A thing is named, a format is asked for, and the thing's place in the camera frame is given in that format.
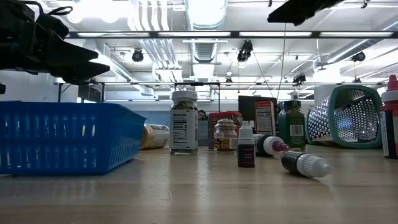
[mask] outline glass jar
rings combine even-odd
[[[305,151],[305,115],[301,102],[290,100],[282,102],[279,113],[279,137],[289,145],[289,149]]]
[[[236,125],[231,119],[217,121],[214,133],[214,149],[217,154],[234,154],[238,148]]]
[[[175,91],[170,107],[170,154],[196,155],[198,152],[198,95],[195,91]]]

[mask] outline person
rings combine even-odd
[[[198,119],[199,119],[199,121],[206,121],[207,120],[206,112],[204,110],[198,111]]]

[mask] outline table surface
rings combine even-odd
[[[0,223],[398,223],[398,160],[379,150],[308,146],[333,174],[286,173],[280,161],[200,149],[141,151],[104,176],[0,177]]]

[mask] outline metal grater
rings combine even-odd
[[[346,147],[375,147],[380,141],[378,93],[365,86],[339,86],[331,96],[310,110],[310,142],[337,143]]]

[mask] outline green glass bottle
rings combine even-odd
[[[301,110],[301,102],[290,100],[281,103],[282,110],[278,115],[279,137],[290,149],[305,151],[305,116]]]

